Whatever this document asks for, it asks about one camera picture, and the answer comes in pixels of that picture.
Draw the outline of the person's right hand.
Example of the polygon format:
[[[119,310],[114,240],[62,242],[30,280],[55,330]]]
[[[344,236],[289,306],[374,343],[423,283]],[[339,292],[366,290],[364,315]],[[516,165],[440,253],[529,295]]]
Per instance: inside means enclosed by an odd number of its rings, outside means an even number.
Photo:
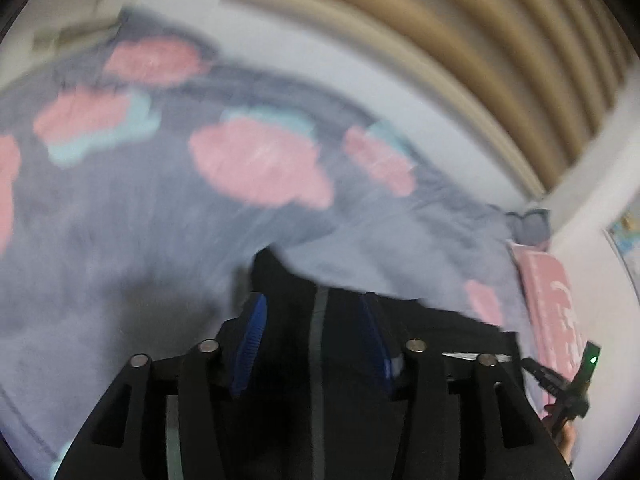
[[[555,405],[546,404],[544,406],[544,411],[546,412],[546,414],[542,419],[542,423],[544,424],[548,432],[551,432],[553,426],[552,415],[555,411]],[[554,442],[556,443],[556,447],[559,449],[567,465],[570,465],[572,463],[573,448],[576,443],[576,438],[576,430],[571,422],[566,422],[561,431],[553,438]]]

